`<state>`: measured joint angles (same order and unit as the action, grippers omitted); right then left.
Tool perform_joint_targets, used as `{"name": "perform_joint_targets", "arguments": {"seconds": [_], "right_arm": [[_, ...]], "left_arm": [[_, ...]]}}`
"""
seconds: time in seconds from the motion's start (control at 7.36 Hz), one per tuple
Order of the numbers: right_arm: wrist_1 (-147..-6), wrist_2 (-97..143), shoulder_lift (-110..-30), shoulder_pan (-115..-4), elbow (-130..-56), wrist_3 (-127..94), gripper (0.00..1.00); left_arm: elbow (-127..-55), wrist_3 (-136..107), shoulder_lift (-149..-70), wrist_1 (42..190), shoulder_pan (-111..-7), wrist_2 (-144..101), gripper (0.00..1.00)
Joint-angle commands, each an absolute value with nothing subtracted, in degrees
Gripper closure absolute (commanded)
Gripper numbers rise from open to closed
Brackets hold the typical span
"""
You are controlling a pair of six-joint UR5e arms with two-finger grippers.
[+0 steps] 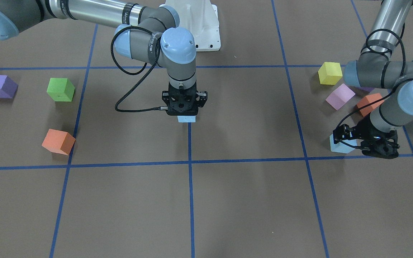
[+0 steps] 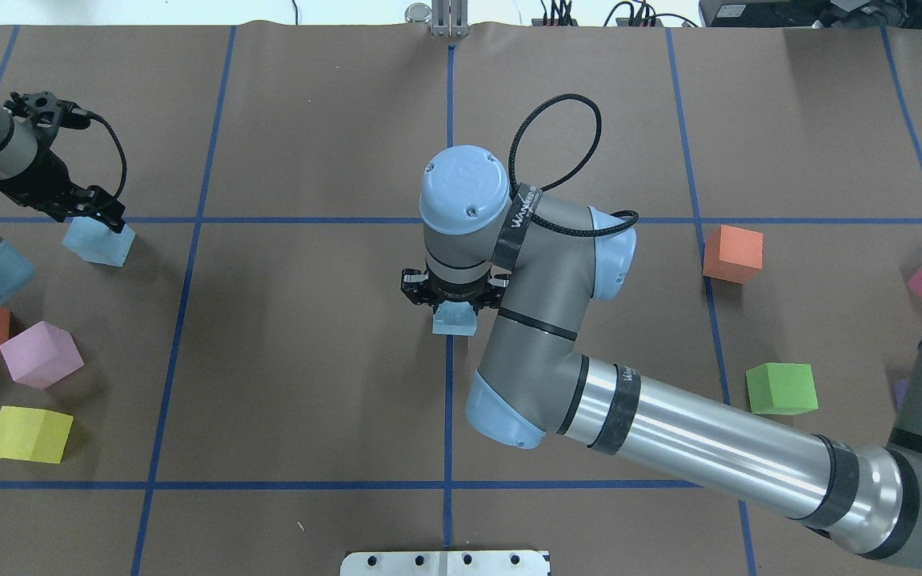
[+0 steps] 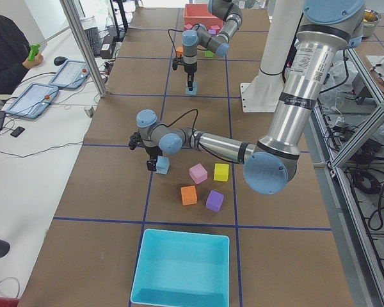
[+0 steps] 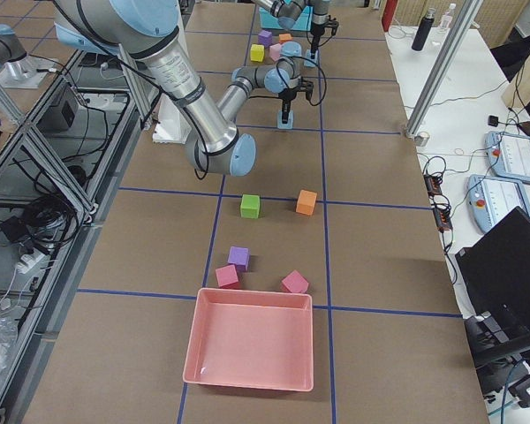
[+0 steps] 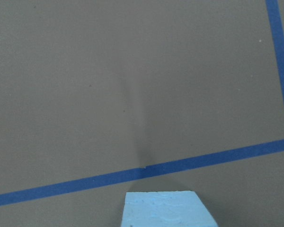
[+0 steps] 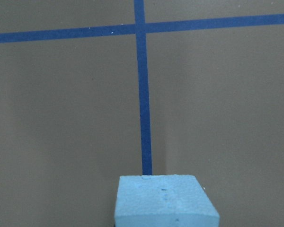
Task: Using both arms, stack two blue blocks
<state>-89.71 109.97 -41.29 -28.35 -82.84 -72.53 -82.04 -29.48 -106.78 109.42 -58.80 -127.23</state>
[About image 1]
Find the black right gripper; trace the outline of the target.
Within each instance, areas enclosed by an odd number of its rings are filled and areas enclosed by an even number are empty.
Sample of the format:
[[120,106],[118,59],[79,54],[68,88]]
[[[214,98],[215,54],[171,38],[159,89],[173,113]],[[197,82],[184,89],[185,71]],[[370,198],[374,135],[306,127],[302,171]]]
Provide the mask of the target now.
[[199,109],[196,99],[197,83],[188,89],[178,89],[169,84],[168,90],[162,92],[169,116],[196,116]]

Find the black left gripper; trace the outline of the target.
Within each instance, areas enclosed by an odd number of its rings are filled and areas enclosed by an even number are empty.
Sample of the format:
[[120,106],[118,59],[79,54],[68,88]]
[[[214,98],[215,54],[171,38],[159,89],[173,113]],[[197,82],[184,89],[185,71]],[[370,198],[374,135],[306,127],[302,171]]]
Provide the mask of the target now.
[[361,140],[360,147],[365,156],[383,159],[394,159],[399,156],[400,145],[397,142],[397,131],[378,130],[368,116],[359,121],[355,127],[342,124],[333,130],[333,144],[335,145],[341,143],[348,147],[359,147],[357,139]]

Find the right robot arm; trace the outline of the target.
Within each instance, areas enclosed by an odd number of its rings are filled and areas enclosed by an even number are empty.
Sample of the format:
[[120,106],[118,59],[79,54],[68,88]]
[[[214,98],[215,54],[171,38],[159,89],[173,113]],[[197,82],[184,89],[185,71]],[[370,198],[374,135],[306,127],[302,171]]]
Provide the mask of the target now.
[[151,8],[121,0],[0,0],[0,40],[47,19],[87,21],[114,28],[110,54],[164,67],[168,90],[162,92],[163,110],[170,116],[196,116],[208,99],[196,88],[196,44],[193,34],[179,26],[177,11],[169,5]]

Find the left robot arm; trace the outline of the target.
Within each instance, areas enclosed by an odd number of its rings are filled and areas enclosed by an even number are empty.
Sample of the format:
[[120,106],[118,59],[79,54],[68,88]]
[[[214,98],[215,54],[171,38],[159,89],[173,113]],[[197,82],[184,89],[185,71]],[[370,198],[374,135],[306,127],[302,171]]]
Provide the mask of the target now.
[[332,145],[361,150],[370,157],[398,157],[397,129],[413,121],[413,60],[406,61],[401,33],[413,0],[384,0],[359,59],[347,63],[349,86],[389,89],[379,107],[356,126],[339,122]]

